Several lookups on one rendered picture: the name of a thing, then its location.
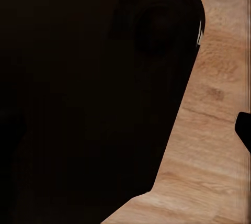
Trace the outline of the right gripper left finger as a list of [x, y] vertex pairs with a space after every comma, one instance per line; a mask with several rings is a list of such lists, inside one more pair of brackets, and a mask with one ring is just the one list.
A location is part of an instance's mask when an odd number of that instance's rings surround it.
[[0, 118], [0, 174], [27, 132], [22, 112]]

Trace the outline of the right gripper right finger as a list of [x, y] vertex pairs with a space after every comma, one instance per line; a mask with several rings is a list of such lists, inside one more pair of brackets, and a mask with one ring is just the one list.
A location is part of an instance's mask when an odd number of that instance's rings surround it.
[[238, 114], [235, 131], [251, 153], [251, 114], [245, 112]]

